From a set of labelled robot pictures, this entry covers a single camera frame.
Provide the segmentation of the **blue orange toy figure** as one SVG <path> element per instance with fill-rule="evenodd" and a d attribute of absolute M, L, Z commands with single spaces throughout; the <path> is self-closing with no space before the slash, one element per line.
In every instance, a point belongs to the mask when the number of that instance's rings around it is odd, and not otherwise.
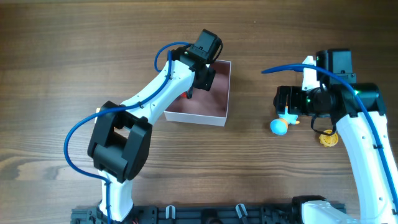
<path fill-rule="evenodd" d="M 285 135 L 290 125 L 296 125 L 300 123 L 300 121 L 297 119 L 298 116 L 296 114 L 290 114 L 289 107 L 286 106 L 284 114 L 279 114 L 277 119 L 271 121 L 270 129 L 276 135 Z"/>

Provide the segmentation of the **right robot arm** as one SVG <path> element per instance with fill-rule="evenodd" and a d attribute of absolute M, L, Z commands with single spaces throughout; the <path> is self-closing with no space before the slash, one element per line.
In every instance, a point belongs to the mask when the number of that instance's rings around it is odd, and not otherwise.
<path fill-rule="evenodd" d="M 303 73 L 302 86 L 279 86 L 274 97 L 278 115 L 271 131 L 285 135 L 301 115 L 329 118 L 330 132 L 342 139 L 354 175 L 360 223 L 397 223 L 397 165 L 387 133 L 386 106 L 374 83 L 358 83 L 351 51 L 328 49 L 302 63 L 281 65 L 265 73 Z"/>

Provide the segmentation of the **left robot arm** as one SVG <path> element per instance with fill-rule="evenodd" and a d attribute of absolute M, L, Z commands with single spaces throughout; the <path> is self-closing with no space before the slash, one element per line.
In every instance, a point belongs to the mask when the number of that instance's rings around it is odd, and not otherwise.
<path fill-rule="evenodd" d="M 210 90 L 216 75 L 210 66 L 222 49 L 222 40 L 204 29 L 195 43 L 179 42 L 177 49 L 168 51 L 164 67 L 139 93 L 100 108 L 87 153 L 102 178 L 102 219 L 127 220 L 134 206 L 132 180 L 148 158 L 153 126 L 181 94 L 192 88 Z"/>

